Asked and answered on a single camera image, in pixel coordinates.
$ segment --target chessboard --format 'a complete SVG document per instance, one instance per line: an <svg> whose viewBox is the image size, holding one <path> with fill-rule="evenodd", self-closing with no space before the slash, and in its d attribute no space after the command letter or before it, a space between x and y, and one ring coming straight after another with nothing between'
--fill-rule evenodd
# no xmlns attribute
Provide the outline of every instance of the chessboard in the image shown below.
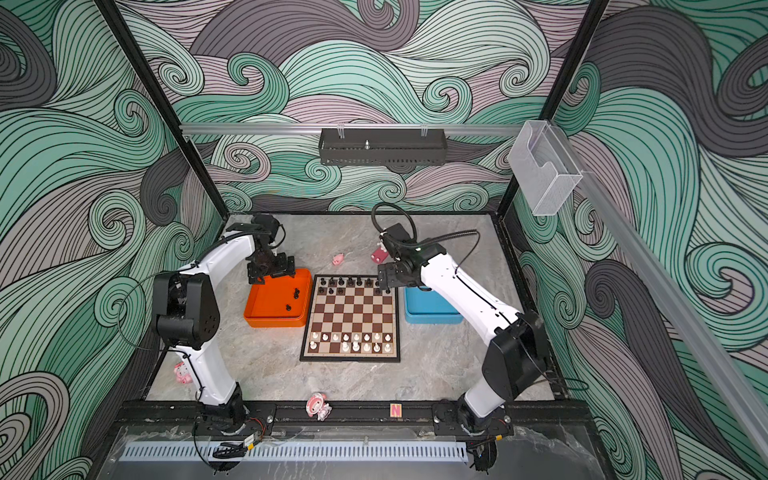
<svg viewBox="0 0 768 480"><path fill-rule="evenodd" d="M375 276L315 275L300 360L399 362L395 290Z"/></svg>

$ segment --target blue box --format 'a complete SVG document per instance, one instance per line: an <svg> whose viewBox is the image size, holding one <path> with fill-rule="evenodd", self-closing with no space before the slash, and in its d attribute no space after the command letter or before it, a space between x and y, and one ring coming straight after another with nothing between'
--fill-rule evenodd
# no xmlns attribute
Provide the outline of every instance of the blue box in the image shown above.
<svg viewBox="0 0 768 480"><path fill-rule="evenodd" d="M461 323L464 319L453 305L434 290L408 287L403 293L403 310L408 323Z"/></svg>

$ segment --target swirl wallpaper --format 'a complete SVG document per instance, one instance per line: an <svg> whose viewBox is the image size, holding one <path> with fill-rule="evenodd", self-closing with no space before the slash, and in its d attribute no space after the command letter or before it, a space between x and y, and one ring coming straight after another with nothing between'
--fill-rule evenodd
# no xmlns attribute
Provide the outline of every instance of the swirl wallpaper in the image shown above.
<svg viewBox="0 0 768 480"><path fill-rule="evenodd" d="M92 0L0 1L0 477L84 478L222 224Z"/></svg>
<svg viewBox="0 0 768 480"><path fill-rule="evenodd" d="M639 5L643 0L623 0ZM118 0L182 122L516 124L535 119L588 0ZM319 138L199 135L234 211L495 211L514 138L449 163L327 167Z"/></svg>
<svg viewBox="0 0 768 480"><path fill-rule="evenodd" d="M768 2L646 3L609 8L555 120L768 400ZM560 367L589 385L573 395L618 478L768 478L589 199L533 217L518 194L513 211Z"/></svg>

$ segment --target orange box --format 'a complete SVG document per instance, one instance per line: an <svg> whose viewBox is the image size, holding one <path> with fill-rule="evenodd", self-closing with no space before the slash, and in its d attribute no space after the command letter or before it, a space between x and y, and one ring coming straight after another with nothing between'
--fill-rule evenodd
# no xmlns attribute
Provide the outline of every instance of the orange box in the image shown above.
<svg viewBox="0 0 768 480"><path fill-rule="evenodd" d="M296 289L298 299L293 298ZM296 269L294 277L266 276L263 285L251 286L243 316L253 328L304 326L311 297L312 274L306 268Z"/></svg>

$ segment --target pink toy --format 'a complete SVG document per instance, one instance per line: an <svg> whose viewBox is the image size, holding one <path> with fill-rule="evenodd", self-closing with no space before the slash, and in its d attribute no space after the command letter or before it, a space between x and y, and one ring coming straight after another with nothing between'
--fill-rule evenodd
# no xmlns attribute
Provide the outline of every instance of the pink toy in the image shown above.
<svg viewBox="0 0 768 480"><path fill-rule="evenodd" d="M377 264L383 263L384 260L386 260L386 257L389 257L389 253L384 250L384 247L379 247L375 252L371 253L371 260Z"/></svg>
<svg viewBox="0 0 768 480"><path fill-rule="evenodd" d="M176 373L176 380L181 383L192 383L192 375L189 373L189 370L187 370L187 366L184 365L184 362L178 363L174 367L174 372Z"/></svg>
<svg viewBox="0 0 768 480"><path fill-rule="evenodd" d="M323 393L313 393L310 399L306 401L306 412L310 417L317 415L321 422L331 413L331 406L326 403L326 396Z"/></svg>

